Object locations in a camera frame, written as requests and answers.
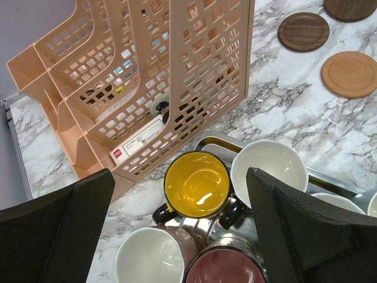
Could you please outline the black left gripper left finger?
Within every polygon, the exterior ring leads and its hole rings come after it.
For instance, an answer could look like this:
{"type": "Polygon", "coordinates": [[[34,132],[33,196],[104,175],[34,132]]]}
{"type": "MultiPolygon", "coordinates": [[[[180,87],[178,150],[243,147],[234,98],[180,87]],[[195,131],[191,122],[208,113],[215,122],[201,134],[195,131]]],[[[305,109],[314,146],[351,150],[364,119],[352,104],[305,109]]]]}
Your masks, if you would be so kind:
{"type": "Polygon", "coordinates": [[[102,169],[1,211],[1,282],[85,282],[115,188],[102,169]]]}

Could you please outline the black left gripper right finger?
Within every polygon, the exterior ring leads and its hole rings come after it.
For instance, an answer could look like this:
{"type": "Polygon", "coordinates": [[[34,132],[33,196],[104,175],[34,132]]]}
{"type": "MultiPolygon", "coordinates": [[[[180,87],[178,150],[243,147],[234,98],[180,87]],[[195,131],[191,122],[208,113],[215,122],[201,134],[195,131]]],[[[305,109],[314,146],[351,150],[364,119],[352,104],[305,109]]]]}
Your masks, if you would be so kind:
{"type": "Polygon", "coordinates": [[[259,168],[250,167],[246,181],[269,282],[376,282],[376,218],[259,168]]]}

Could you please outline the light beech wooden coaster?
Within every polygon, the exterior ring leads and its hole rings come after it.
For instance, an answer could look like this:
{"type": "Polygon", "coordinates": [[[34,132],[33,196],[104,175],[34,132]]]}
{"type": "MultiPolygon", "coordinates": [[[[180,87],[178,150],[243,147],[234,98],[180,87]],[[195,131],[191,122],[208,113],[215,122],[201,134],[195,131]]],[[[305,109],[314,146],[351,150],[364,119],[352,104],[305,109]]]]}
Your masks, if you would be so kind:
{"type": "Polygon", "coordinates": [[[366,97],[376,90],[376,61],[357,51],[339,52],[325,61],[321,79],[339,97],[366,97]]]}

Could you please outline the dark walnut coaster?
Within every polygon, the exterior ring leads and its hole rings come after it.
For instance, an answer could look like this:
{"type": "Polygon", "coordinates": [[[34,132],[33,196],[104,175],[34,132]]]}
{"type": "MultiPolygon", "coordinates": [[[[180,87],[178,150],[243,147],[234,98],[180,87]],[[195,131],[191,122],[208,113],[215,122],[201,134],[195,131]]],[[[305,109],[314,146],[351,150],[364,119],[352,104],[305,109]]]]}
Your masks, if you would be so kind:
{"type": "Polygon", "coordinates": [[[327,41],[329,33],[327,21],[311,12],[298,12],[286,17],[277,30],[280,43],[295,52],[320,48],[327,41]]]}

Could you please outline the dark brown wooden coaster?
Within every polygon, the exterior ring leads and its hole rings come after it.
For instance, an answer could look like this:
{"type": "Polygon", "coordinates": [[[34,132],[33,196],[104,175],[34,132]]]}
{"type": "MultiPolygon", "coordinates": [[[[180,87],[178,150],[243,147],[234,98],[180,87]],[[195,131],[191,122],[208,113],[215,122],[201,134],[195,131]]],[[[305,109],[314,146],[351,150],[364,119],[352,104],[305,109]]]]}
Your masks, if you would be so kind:
{"type": "Polygon", "coordinates": [[[341,22],[357,22],[372,15],[376,0],[324,0],[327,14],[341,22]]]}

